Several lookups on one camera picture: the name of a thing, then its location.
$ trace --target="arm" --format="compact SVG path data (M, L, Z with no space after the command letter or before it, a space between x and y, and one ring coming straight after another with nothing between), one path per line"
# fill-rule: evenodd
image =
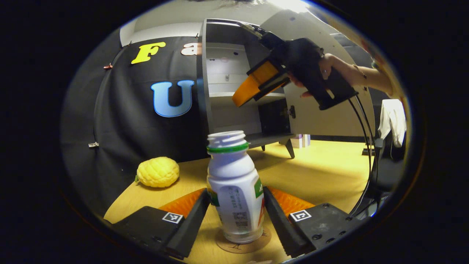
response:
M393 93L391 81L388 76L377 69L358 66L359 70L357 70L353 65L346 63L332 54L324 54L324 58L319 61L319 68L325 80L327 80L331 74L331 67L334 67L351 86L370 86L388 93L389 95ZM304 87L293 75L290 74L289 77L296 86ZM311 94L305 92L302 96L307 97L311 96Z

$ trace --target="bracelet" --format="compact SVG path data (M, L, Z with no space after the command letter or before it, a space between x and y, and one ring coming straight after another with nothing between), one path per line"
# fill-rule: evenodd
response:
M357 66L356 64L353 64L353 66L354 66L361 74L363 74L363 78L366 79L366 74L364 74L364 73L358 68L358 66Z

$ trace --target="blue letter u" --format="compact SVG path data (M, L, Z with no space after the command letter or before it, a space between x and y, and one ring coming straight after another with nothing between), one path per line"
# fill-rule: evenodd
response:
M169 88L173 84L170 82L155 83L151 86L153 93L153 106L155 112L164 117L182 116L189 111L192 106L192 92L191 88L194 81L184 80L179 81L177 85L182 89L182 103L179 106L169 105Z

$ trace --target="wooden table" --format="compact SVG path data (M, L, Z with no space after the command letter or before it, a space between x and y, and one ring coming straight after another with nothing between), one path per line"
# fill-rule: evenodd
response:
M368 157L361 155L363 143L312 140L296 148L291 159L284 145L273 143L248 150L264 186L272 186L313 204L328 202L349 213L358 202L368 179ZM209 159L180 163L180 177L170 187L157 189L131 183L109 207L104 219L116 223L143 206L158 208L185 194L206 187ZM272 231L269 244L258 251L235 254L223 251L214 241L221 223L209 206L188 258L191 264L245 264L290 259L285 254L272 222L266 214L264 226Z

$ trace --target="black cable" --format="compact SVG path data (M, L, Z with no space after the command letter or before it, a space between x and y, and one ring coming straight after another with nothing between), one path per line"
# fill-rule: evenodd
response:
M366 121L366 124L368 126L368 130L370 132L370 139L371 139L371 142L373 144L373 148L375 149L375 164L376 164L376 182L378 182L378 158L379 157L376 157L376 145L375 145L375 140L373 138L373 134L371 133L371 127L370 127L370 123L368 122L368 118L366 117L366 113L363 109L363 105L362 105L362 101L360 101L360 98L358 97L358 95L355 95L355 98L357 99L358 101L358 105L360 106L360 109L362 110L362 113L363 113L363 116L365 117L365 121Z
M367 206L365 206L365 207L364 207L360 212L358 212L356 215L354 215L354 216L352 215L352 217L359 216L361 213L363 213L363 211L365 211L366 209L368 209L368 207L370 207L370 206L371 206L372 204L374 204L375 202L378 203L377 200L374 200L374 199L371 200L370 203L369 203Z
M365 136L365 144L366 144L366 149L368 150L368 162L369 162L369 170L368 170L368 181L366 182L366 187L362 193L362 195L360 196L360 199L358 200L358 205L356 206L355 208L355 211L350 213L350 215L354 214L356 212L356 210L358 209L358 207L360 206L360 204L362 203L363 201L363 197L365 196L365 193L366 191L368 190L368 185L370 184L370 174L371 174L371 152L370 152L370 147L368 145L368 141L366 139L366 131L365 131L365 127L363 126L363 122L362 122L362 119L360 118L360 115L358 114L358 111L356 110L355 106L353 105L352 101L349 99L348 102L350 103L350 105L352 106L353 110L355 111L355 114L356 114L356 117L358 118L358 121L360 121L360 125L362 126L362 130L363 130L363 134Z
M358 111L356 110L355 106L353 105L352 101L349 99L348 102L352 106L353 110L355 111L356 117L358 118L358 121L360 121L360 125L362 126L363 134L365 135L365 144L366 144L366 149L368 150L368 161L370 164L370 173L371 173L371 152L370 152L370 146L368 145L368 140L366 139L366 132L365 132L365 127L363 126L362 119L360 118L360 115L358 115Z

